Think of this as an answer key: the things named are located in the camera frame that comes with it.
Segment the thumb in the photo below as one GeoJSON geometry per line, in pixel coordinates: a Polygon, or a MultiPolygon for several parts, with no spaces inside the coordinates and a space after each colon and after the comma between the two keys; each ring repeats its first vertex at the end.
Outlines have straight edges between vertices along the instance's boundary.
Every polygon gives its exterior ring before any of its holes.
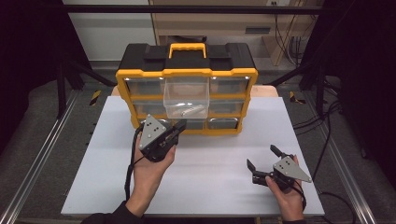
{"type": "Polygon", "coordinates": [[[265,181],[267,182],[268,188],[274,193],[276,199],[279,201],[283,195],[282,190],[280,190],[277,183],[271,177],[266,176],[265,181]]]}

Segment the aluminum rail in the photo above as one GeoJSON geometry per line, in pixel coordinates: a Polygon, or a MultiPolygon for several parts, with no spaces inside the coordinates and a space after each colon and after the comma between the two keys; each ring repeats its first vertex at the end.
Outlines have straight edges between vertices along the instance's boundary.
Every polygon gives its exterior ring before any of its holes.
{"type": "MultiPolygon", "coordinates": [[[[307,94],[305,92],[304,96],[312,112],[316,114],[317,110],[315,109],[314,106],[315,101],[313,99],[312,94],[307,94]]],[[[326,122],[323,122],[323,124],[320,125],[319,127],[322,132],[323,138],[326,139],[327,134],[329,132],[329,127],[327,126],[326,122]]],[[[332,158],[332,162],[334,163],[334,167],[337,170],[337,173],[339,174],[341,181],[344,184],[346,193],[348,194],[349,199],[355,208],[355,212],[358,215],[361,224],[376,224],[373,213],[369,205],[367,204],[366,200],[364,199],[364,196],[361,193],[361,189],[359,188],[358,183],[353,177],[353,174],[349,170],[347,163],[345,162],[343,156],[340,153],[340,150],[338,150],[338,147],[331,136],[329,140],[328,150],[330,157],[332,158]]]]}
{"type": "Polygon", "coordinates": [[[20,213],[27,197],[32,191],[35,182],[37,181],[41,170],[43,169],[47,158],[49,157],[62,129],[66,121],[68,120],[71,111],[73,110],[74,105],[76,104],[77,98],[80,94],[80,91],[72,91],[71,95],[68,99],[68,106],[64,115],[56,119],[55,124],[52,127],[52,130],[49,132],[46,141],[41,147],[38,155],[35,157],[35,161],[30,167],[29,172],[23,179],[18,191],[15,193],[14,198],[9,203],[6,211],[0,216],[1,224],[12,224],[17,220],[18,214],[20,213]]]}
{"type": "Polygon", "coordinates": [[[144,6],[144,5],[43,5],[43,9],[69,13],[210,13],[210,14],[278,14],[330,15],[341,7],[247,7],[247,6],[144,6]]]}

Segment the black cable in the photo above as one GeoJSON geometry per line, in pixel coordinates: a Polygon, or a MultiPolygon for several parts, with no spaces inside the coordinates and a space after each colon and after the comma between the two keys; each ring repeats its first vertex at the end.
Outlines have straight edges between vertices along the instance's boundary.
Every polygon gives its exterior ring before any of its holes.
{"type": "MultiPolygon", "coordinates": [[[[325,112],[323,115],[324,115],[324,117],[327,117],[327,116],[329,116],[331,113],[333,113],[333,112],[335,112],[335,111],[337,111],[337,110],[338,110],[338,109],[336,109],[336,108],[329,108],[329,110],[328,110],[327,112],[325,112]]],[[[294,124],[294,125],[293,125],[293,130],[298,130],[298,129],[302,129],[302,128],[308,127],[308,126],[310,126],[311,124],[313,124],[313,123],[315,123],[315,122],[317,122],[317,121],[319,121],[319,120],[322,120],[322,119],[319,118],[318,115],[315,115],[314,117],[312,117],[312,118],[310,118],[310,119],[308,119],[308,120],[306,120],[306,121],[303,121],[303,122],[294,124]]]]}
{"type": "Polygon", "coordinates": [[[303,198],[302,204],[303,204],[303,211],[304,211],[306,208],[306,198],[305,198],[304,191],[303,191],[303,188],[301,187],[301,185],[297,181],[294,180],[294,182],[300,187],[300,189],[297,189],[296,187],[293,186],[293,184],[286,183],[284,180],[282,180],[281,178],[278,178],[277,176],[274,176],[274,179],[289,186],[291,189],[294,189],[298,194],[300,194],[300,196],[303,198]]]}
{"type": "MultiPolygon", "coordinates": [[[[330,195],[330,196],[333,196],[333,197],[339,199],[344,204],[346,204],[346,206],[349,208],[349,210],[350,210],[350,212],[352,214],[352,224],[356,223],[356,215],[353,212],[353,208],[345,199],[343,199],[342,197],[340,197],[340,196],[338,196],[336,194],[330,193],[330,192],[321,192],[319,195],[330,195]]],[[[322,216],[322,218],[323,218],[323,220],[327,221],[328,223],[331,223],[330,220],[327,219],[325,216],[322,216]]]]}
{"type": "Polygon", "coordinates": [[[279,45],[279,47],[282,49],[283,53],[286,55],[286,47],[285,47],[285,42],[283,42],[282,35],[279,32],[279,28],[277,27],[277,14],[274,14],[275,16],[275,40],[276,43],[279,45]],[[280,46],[279,41],[277,40],[277,33],[279,33],[280,41],[282,42],[282,46],[280,46]]]}
{"type": "Polygon", "coordinates": [[[316,129],[318,126],[320,126],[322,123],[323,123],[323,120],[322,120],[321,123],[319,123],[318,125],[315,125],[314,127],[310,128],[310,129],[308,129],[308,130],[306,130],[305,132],[297,133],[296,135],[301,135],[301,134],[303,134],[303,133],[309,133],[309,132],[311,132],[312,130],[316,129]]]}
{"type": "Polygon", "coordinates": [[[299,40],[298,40],[298,43],[296,44],[296,63],[297,63],[297,65],[300,65],[299,64],[299,62],[298,62],[298,60],[300,59],[299,57],[298,57],[298,55],[300,54],[300,46],[301,46],[301,37],[297,37],[299,40]]]}
{"type": "Polygon", "coordinates": [[[289,55],[290,55],[290,57],[298,57],[298,59],[302,59],[303,58],[303,53],[300,53],[300,51],[298,51],[298,52],[294,52],[293,51],[293,46],[294,46],[294,42],[296,42],[296,45],[301,45],[301,41],[303,41],[300,37],[297,37],[297,38],[299,38],[299,40],[296,40],[296,41],[294,41],[294,38],[296,38],[296,37],[294,37],[294,36],[292,36],[291,37],[291,39],[290,39],[290,44],[289,44],[289,55]]]}
{"type": "MultiPolygon", "coordinates": [[[[340,103],[339,103],[338,101],[333,102],[333,103],[330,105],[328,111],[332,111],[332,107],[335,106],[335,105],[339,105],[339,104],[340,104],[340,103]]],[[[326,151],[326,147],[327,147],[327,145],[329,144],[330,133],[332,132],[332,126],[331,126],[331,123],[330,123],[330,113],[328,113],[326,117],[327,117],[327,123],[328,123],[328,126],[329,126],[329,132],[327,133],[326,142],[324,143],[323,149],[322,149],[321,152],[320,152],[320,156],[319,156],[319,159],[318,159],[317,167],[315,168],[314,174],[312,175],[312,180],[315,180],[315,177],[316,177],[317,172],[318,172],[318,168],[319,168],[320,163],[321,163],[321,161],[322,161],[322,159],[323,159],[323,156],[324,156],[324,152],[326,151]]]]}
{"type": "Polygon", "coordinates": [[[140,126],[136,129],[134,132],[134,141],[132,142],[132,155],[131,155],[131,162],[128,165],[128,170],[126,172],[126,178],[125,178],[125,184],[124,184],[124,189],[125,189],[125,198],[126,201],[128,201],[129,197],[131,196],[131,176],[132,172],[134,171],[134,150],[136,149],[136,139],[137,136],[140,134],[140,132],[143,131],[144,123],[140,124],[140,126]]]}
{"type": "Polygon", "coordinates": [[[139,160],[137,160],[136,162],[134,162],[134,165],[136,165],[139,161],[143,160],[143,158],[145,158],[144,156],[140,157],[139,160]]]}

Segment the wrist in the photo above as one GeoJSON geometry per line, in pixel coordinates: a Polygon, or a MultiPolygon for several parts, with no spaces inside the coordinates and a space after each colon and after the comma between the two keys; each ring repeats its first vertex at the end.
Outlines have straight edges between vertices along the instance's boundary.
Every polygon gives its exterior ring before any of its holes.
{"type": "Polygon", "coordinates": [[[303,214],[282,214],[282,219],[284,221],[304,220],[304,215],[303,214]]]}
{"type": "Polygon", "coordinates": [[[135,216],[142,217],[149,208],[151,199],[152,196],[147,195],[147,193],[134,190],[125,206],[135,216]]]}

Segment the yellow handle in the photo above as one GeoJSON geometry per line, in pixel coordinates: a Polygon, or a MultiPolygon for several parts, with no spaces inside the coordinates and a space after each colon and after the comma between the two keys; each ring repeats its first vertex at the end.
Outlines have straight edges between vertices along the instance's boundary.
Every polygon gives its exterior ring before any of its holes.
{"type": "Polygon", "coordinates": [[[172,58],[172,52],[174,50],[201,50],[204,53],[204,58],[206,58],[206,49],[205,49],[205,44],[203,43],[171,44],[171,48],[169,50],[169,58],[172,58]]]}

